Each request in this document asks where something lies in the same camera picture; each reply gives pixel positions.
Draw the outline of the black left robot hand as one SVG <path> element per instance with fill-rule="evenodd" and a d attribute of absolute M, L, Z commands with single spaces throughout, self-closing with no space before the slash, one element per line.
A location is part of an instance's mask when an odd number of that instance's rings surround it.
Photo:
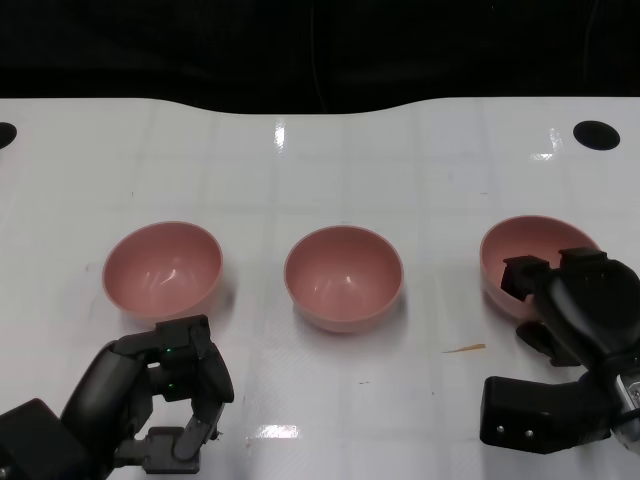
<path fill-rule="evenodd" d="M 138 440 L 156 396 L 189 401 L 192 416 L 184 427 L 153 427 Z M 151 331 L 105 345 L 73 391 L 61 422 L 88 451 L 95 479 L 126 466 L 148 474 L 196 474 L 200 450 L 218 437 L 223 409 L 233 400 L 208 318 L 197 315 L 159 322 Z"/>

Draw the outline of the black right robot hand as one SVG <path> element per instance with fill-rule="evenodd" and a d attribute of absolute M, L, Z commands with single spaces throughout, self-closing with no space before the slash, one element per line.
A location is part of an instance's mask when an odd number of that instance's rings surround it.
<path fill-rule="evenodd" d="M 639 277 L 601 250 L 560 252 L 560 264 L 531 255 L 506 258 L 501 288 L 528 297 L 537 317 L 585 368 L 639 362 Z"/>

